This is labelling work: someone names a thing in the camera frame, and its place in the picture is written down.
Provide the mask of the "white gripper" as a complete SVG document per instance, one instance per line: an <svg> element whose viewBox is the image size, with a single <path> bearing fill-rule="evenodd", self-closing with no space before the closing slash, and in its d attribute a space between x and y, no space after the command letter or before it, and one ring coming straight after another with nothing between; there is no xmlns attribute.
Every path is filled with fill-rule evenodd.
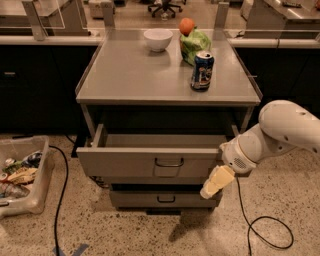
<svg viewBox="0 0 320 256"><path fill-rule="evenodd" d="M257 164L249 157L249 150L253 149L253 145L253 139L247 135L238 135L219 146L225 165L216 166L204 182L200 190L204 199L210 199L230 184L235 178L235 173L246 174L256 168Z"/></svg>

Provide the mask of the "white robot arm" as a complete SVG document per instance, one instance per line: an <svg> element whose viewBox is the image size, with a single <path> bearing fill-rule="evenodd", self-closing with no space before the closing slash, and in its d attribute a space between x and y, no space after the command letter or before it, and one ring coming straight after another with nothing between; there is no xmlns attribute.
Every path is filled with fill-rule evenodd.
<svg viewBox="0 0 320 256"><path fill-rule="evenodd" d="M320 120L291 101L271 101L260 110L256 125L220 145L223 164L213 168L200 195L210 199L236 174L246 174L262 160L294 148L320 155Z"/></svg>

